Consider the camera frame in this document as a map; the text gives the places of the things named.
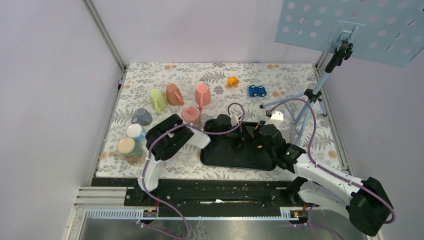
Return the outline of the salmon pink ceramic mug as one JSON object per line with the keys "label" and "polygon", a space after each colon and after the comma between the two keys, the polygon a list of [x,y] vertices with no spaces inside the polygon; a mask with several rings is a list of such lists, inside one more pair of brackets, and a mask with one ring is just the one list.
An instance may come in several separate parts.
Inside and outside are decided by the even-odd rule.
{"label": "salmon pink ceramic mug", "polygon": [[212,94],[207,84],[201,83],[195,89],[195,101],[200,109],[211,104]]}

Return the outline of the yellow ceramic mug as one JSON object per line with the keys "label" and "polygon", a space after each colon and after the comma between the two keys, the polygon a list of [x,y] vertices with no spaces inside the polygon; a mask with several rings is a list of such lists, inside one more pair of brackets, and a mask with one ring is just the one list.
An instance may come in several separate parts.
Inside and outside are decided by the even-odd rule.
{"label": "yellow ceramic mug", "polygon": [[254,143],[258,149],[261,149],[264,146],[263,134],[260,131],[257,131],[254,134]]}

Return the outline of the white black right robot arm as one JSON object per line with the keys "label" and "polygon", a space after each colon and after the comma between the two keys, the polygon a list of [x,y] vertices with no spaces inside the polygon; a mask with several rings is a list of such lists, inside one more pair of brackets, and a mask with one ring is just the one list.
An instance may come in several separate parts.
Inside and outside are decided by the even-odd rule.
{"label": "white black right robot arm", "polygon": [[396,219],[393,205],[377,179],[363,180],[319,164],[305,149],[287,143],[273,124],[261,121],[252,136],[278,167],[298,176],[286,193],[291,205],[307,202],[332,210],[371,237]]}

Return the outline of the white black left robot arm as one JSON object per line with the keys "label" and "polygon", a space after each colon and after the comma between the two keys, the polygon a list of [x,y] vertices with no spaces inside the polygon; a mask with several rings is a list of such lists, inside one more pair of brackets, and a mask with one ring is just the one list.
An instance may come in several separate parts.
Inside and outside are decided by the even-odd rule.
{"label": "white black left robot arm", "polygon": [[223,114],[222,117],[229,119],[231,128],[226,131],[206,131],[191,123],[184,123],[179,115],[173,114],[146,133],[148,153],[142,176],[137,179],[140,188],[135,196],[142,205],[148,206],[154,202],[154,190],[159,185],[159,177],[165,161],[171,159],[185,144],[204,149],[211,142],[210,136],[231,133],[242,125],[243,119],[233,114]]}

